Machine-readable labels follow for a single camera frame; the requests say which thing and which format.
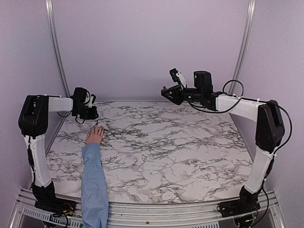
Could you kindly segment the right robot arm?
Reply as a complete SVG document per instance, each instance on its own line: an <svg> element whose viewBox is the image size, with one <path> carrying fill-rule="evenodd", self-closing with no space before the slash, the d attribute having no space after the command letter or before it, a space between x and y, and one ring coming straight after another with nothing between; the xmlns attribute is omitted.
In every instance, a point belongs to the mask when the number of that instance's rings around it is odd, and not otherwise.
<svg viewBox="0 0 304 228"><path fill-rule="evenodd" d="M192 108L208 114L229 113L256 123L256 154L253 166L239 199L218 204L222 217L230 217L260 209L258 196L264 190L264 183L274 164L276 151L285 134L281 108L277 101L260 101L243 95L228 94L225 90L213 90L212 76L207 71L195 71L194 87L187 86L182 73L177 69L169 71L176 86L163 87L161 95L176 105L187 102Z"/></svg>

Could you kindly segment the blue sleeved forearm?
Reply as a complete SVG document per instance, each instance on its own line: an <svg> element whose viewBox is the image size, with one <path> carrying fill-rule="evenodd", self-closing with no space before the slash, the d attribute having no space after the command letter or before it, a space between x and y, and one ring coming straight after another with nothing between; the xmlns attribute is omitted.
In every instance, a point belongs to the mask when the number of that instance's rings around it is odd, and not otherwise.
<svg viewBox="0 0 304 228"><path fill-rule="evenodd" d="M107 227L109 199L100 158L99 144L82 150L84 170L81 184L81 213L85 228Z"/></svg>

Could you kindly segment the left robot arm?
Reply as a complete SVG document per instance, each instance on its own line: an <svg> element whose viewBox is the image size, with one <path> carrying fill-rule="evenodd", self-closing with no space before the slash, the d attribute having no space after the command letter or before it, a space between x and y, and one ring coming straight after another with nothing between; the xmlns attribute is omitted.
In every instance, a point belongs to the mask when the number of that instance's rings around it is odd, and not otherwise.
<svg viewBox="0 0 304 228"><path fill-rule="evenodd" d="M32 193L35 207L51 212L73 212L76 203L55 196L54 183L48 172L45 155L45 133L50 112L67 112L76 119L95 120L99 117L94 106L96 96L77 87L70 97L52 95L28 95L18 120L26 143L28 162L32 173Z"/></svg>

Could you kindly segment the mannequin hand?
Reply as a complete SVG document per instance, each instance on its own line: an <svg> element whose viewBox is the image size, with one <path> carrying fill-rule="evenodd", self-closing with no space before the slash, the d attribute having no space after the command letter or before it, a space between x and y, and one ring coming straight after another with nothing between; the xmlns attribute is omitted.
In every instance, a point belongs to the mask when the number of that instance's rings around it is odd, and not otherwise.
<svg viewBox="0 0 304 228"><path fill-rule="evenodd" d="M104 129L102 126L95 125L92 127L91 132L88 133L86 144L97 143L101 144L103 140Z"/></svg>

